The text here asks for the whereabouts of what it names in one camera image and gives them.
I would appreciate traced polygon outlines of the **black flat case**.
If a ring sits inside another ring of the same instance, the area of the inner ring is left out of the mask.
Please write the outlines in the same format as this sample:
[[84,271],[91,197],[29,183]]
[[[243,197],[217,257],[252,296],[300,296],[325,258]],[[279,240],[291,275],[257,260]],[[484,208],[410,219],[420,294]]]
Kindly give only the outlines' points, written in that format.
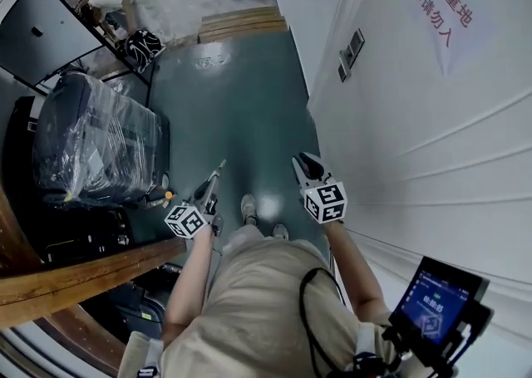
[[31,117],[34,96],[15,101],[7,123],[2,151],[2,184],[11,204],[31,198],[35,192],[32,147],[37,120]]

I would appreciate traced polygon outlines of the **white paper sign red characters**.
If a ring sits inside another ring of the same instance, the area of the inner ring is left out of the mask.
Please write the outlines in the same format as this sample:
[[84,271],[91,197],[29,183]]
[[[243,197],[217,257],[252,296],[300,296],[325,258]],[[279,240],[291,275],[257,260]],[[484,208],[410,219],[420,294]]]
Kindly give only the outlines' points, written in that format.
[[469,61],[495,35],[495,23],[483,0],[405,0],[434,47],[443,76]]

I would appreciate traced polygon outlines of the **straight wooden beam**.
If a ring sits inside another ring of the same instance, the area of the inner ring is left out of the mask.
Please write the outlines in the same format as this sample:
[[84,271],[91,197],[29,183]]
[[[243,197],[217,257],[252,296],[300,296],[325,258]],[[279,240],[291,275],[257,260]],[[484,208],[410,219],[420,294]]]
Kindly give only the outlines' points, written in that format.
[[59,312],[186,252],[178,238],[86,263],[46,270],[0,185],[0,328]]

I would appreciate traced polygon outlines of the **curved wooden rail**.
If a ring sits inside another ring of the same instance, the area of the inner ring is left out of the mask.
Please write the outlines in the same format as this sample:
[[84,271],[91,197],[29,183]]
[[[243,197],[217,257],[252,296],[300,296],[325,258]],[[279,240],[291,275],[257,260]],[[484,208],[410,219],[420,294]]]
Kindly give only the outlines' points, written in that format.
[[108,376],[117,376],[126,345],[80,305],[44,316],[35,323],[74,356]]

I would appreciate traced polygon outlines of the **small black suitcase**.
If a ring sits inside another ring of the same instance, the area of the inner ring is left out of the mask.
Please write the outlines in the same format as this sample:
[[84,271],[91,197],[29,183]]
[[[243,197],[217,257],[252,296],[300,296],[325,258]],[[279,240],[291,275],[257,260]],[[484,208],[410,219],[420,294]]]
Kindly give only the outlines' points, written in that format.
[[134,331],[159,339],[165,307],[179,275],[178,269],[163,265],[85,300],[81,307],[123,343]]

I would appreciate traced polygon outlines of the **black metal stand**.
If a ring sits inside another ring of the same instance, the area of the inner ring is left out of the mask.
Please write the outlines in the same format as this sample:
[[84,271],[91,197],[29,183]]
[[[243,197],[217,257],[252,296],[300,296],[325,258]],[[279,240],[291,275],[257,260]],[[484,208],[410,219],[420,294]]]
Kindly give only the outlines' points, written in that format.
[[116,43],[122,39],[115,40],[111,36],[111,30],[107,32],[101,27],[100,24],[94,26],[91,23],[91,9],[88,5],[81,7],[77,14],[81,19],[84,20],[87,26],[100,27],[104,31],[104,35],[98,35],[97,38],[99,38],[103,42],[102,46],[105,47],[113,56],[111,64],[104,65],[102,71],[96,71],[95,76],[100,78],[103,82],[117,81],[126,76],[134,76],[137,80],[142,82],[147,87],[145,104],[148,105],[150,100],[150,91],[153,76],[158,66],[156,60],[157,58],[142,73],[139,73],[135,69],[134,62],[131,59],[125,58],[117,53]]

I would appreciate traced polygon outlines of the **silver door lock with handle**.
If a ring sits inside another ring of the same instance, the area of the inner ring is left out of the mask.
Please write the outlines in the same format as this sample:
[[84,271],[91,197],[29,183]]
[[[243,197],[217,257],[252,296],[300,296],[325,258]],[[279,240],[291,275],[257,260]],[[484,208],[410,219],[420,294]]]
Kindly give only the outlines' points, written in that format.
[[339,67],[337,69],[341,82],[344,82],[351,76],[351,69],[356,61],[362,47],[364,46],[365,38],[362,31],[358,28],[352,35],[351,41],[347,47],[339,52]]

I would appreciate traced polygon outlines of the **person's beige clothing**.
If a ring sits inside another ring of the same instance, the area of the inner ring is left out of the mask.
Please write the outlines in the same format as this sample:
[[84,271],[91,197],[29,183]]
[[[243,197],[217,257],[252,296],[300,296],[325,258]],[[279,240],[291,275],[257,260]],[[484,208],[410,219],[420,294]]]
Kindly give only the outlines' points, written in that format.
[[388,317],[361,322],[350,312],[310,243],[245,226],[201,313],[168,346],[133,333],[118,378],[317,378],[364,351],[392,361]]

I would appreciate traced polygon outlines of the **plastic-wrapped dark suitcase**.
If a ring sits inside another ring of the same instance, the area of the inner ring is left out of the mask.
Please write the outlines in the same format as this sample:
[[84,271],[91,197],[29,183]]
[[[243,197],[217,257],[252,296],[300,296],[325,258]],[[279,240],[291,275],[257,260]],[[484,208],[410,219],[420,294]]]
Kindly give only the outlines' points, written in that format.
[[48,204],[135,204],[168,184],[168,120],[85,73],[63,75],[47,96],[32,148]]

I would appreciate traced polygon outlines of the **black bag with white lines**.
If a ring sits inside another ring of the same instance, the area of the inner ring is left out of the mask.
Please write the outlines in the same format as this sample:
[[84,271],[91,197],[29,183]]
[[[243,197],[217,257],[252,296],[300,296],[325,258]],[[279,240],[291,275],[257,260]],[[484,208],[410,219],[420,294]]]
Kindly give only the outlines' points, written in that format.
[[126,39],[116,43],[117,53],[131,59],[139,73],[142,73],[165,49],[166,45],[146,28],[136,30]]

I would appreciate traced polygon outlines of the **black equipment case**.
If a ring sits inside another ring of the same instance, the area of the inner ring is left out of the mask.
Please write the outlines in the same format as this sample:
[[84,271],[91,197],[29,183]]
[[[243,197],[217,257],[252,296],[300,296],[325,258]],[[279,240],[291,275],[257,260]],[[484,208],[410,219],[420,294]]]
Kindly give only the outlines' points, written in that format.
[[118,253],[135,242],[124,209],[54,210],[40,234],[42,260],[67,264]]

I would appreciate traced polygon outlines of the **large grey display panel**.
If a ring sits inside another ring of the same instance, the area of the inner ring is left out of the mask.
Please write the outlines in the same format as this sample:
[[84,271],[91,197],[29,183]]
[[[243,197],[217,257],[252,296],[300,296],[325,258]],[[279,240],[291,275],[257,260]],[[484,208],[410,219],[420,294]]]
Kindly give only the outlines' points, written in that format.
[[17,0],[0,21],[0,68],[31,88],[102,47],[64,0]]

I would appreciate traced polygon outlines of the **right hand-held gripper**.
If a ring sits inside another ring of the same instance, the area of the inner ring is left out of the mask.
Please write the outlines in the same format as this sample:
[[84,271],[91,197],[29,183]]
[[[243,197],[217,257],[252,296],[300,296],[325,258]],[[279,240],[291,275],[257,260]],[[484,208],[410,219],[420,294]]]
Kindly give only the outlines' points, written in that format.
[[308,152],[293,156],[292,166],[301,189],[303,207],[309,216],[320,224],[343,220],[347,194],[343,183],[333,177],[330,167]]

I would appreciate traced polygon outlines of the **white door with red lettering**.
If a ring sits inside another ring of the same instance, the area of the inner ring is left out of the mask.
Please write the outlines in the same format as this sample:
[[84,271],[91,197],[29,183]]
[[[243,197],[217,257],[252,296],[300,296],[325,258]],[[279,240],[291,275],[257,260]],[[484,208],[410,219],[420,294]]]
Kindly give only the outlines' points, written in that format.
[[532,0],[483,0],[495,35],[449,76],[405,0],[361,0],[365,38],[311,103],[354,233],[532,285]]

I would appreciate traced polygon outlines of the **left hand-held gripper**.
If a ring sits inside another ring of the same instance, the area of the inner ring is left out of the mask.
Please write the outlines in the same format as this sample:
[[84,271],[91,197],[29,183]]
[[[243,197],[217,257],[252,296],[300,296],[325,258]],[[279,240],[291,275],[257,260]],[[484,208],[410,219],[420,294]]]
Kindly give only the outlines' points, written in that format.
[[164,222],[176,237],[193,239],[205,226],[211,227],[215,237],[221,234],[224,220],[216,211],[218,190],[219,174],[214,171],[193,193],[194,204],[183,201],[171,208]]

